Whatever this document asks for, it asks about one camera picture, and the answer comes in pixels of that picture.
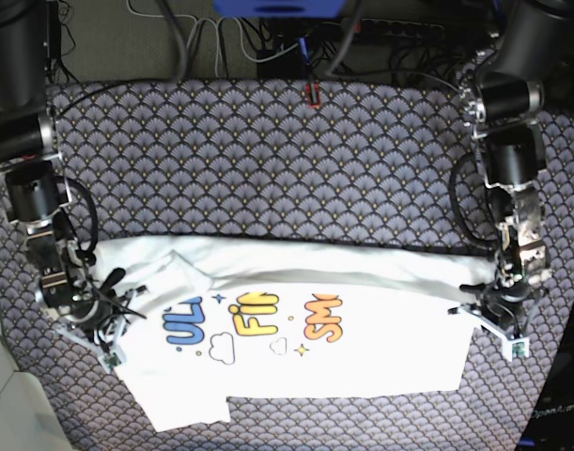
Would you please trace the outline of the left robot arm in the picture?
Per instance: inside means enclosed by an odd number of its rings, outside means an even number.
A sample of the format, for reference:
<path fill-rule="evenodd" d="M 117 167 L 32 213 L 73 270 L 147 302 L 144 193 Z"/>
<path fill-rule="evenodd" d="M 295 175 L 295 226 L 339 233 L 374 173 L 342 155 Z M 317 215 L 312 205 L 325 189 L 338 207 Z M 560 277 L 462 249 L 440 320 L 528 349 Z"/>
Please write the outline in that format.
<path fill-rule="evenodd" d="M 536 187 L 547 167 L 537 116 L 543 80 L 573 32 L 574 1 L 517 1 L 492 54 L 478 57 L 459 80 L 496 235 L 476 242 L 494 256 L 493 281 L 463 291 L 475 296 L 468 309 L 485 327 L 512 339 L 522 337 L 532 319 L 523 304 L 542 299 L 551 275 Z"/>

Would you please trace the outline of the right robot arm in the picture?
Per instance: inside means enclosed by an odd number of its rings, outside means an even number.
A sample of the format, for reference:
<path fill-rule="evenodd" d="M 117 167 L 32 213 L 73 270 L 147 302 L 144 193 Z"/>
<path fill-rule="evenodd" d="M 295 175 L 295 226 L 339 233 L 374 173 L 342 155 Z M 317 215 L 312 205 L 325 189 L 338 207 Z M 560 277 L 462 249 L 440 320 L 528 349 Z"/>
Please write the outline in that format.
<path fill-rule="evenodd" d="M 81 183 L 58 172 L 54 108 L 46 101 L 49 24 L 45 1 L 0 1 L 0 186 L 7 220 L 21 228 L 38 271 L 38 303 L 97 340 L 127 311 L 114 292 L 125 273 L 93 280 L 96 207 Z"/>

